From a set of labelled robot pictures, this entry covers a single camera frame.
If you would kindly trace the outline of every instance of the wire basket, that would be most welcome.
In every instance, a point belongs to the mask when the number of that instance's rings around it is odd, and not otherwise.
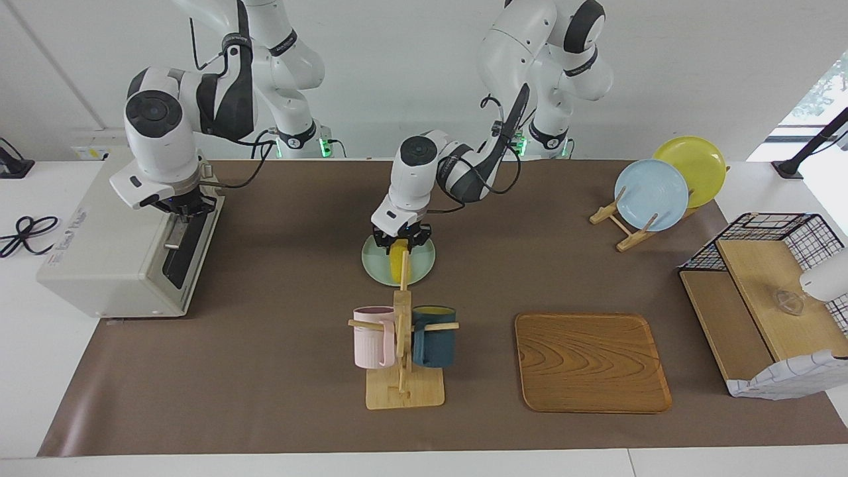
[[[740,216],[704,245],[680,266],[680,271],[726,272],[728,267],[716,245],[719,240],[781,240],[789,247],[801,270],[809,270],[845,248],[819,214],[749,213]],[[842,333],[848,336],[848,295],[825,306]]]

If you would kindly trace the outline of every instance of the pink mug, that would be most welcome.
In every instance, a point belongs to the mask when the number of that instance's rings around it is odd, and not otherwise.
[[[365,369],[394,365],[394,308],[363,306],[354,310],[354,320],[380,323],[383,331],[354,326],[354,363]]]

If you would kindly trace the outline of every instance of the dark blue mug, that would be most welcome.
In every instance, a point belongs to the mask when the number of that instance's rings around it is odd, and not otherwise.
[[[424,331],[434,323],[453,323],[456,310],[447,306],[416,306],[412,309],[412,362],[424,368],[446,368],[454,363],[455,330]]]

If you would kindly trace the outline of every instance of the brown tabletop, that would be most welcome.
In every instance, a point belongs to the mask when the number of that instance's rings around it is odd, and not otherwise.
[[[715,203],[627,253],[588,217],[620,161],[538,161],[505,196],[429,216],[437,261],[415,304],[458,311],[444,406],[371,412],[353,364],[357,306],[392,291],[360,262],[389,163],[273,162],[231,191],[184,319],[102,321],[40,456],[378,452],[848,442],[820,393],[728,395],[675,266],[726,225]],[[235,182],[255,163],[216,164]],[[499,185],[509,182],[505,166]],[[434,193],[436,207],[449,206]],[[523,311],[626,312],[656,340],[673,406],[659,415],[529,410],[513,320]]]

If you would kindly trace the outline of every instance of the yellow sponge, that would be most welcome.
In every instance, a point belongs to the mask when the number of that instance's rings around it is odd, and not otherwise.
[[[406,250],[408,243],[409,240],[406,238],[398,238],[388,250],[388,265],[392,270],[392,280],[395,283],[400,283],[400,274],[404,266],[404,250]],[[409,278],[411,274],[412,262],[410,261],[406,269],[406,277]]]

